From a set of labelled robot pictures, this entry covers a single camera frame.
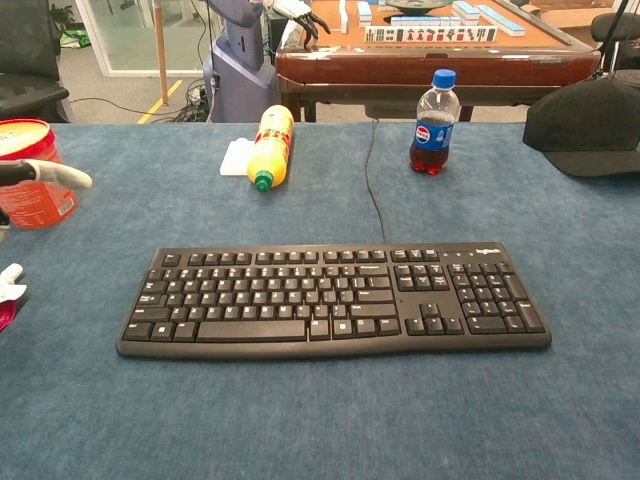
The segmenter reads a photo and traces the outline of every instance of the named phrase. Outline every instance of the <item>wooden pole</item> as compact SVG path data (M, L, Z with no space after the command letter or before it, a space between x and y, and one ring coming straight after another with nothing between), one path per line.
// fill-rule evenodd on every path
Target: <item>wooden pole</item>
M158 66L160 68L160 86L162 87L162 102L169 104L167 93L167 64L164 56L164 31L162 28L161 0L153 0L153 23L156 30L156 49L158 50Z

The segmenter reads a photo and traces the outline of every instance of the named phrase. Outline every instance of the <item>keyboard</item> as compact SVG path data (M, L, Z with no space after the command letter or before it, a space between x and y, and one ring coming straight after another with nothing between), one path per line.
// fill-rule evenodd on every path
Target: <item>keyboard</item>
M259 359L546 347L499 243L159 249L123 356Z

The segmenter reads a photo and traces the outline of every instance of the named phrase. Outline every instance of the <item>hat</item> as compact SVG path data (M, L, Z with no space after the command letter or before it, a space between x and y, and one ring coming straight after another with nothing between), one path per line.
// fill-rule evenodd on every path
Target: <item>hat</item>
M523 141L569 175L640 172L640 91L610 78L563 87L529 108Z

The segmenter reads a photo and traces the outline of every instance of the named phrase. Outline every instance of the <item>black office chair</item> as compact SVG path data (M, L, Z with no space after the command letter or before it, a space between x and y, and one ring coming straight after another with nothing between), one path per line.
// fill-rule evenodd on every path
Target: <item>black office chair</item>
M48 0L0 0L0 120L69 122L53 30Z
M614 21L615 13L605 13L598 15L591 22L591 38L596 42L604 42L607 32ZM602 70L609 71L612 63L617 60L617 69L640 68L640 49L635 48L631 40L640 38L640 15L633 13L623 13L620 23L613 32L609 48L600 46L602 54ZM616 56L616 44L618 44L618 54Z

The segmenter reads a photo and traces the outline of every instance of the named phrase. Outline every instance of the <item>bottle cap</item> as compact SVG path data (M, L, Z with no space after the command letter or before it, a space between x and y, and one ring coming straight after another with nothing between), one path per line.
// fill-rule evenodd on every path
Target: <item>bottle cap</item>
M273 175L267 170L260 170L256 173L256 188L259 192L266 192L273 185Z
M441 68L433 74L433 86L436 88L453 88L456 84L456 72Z

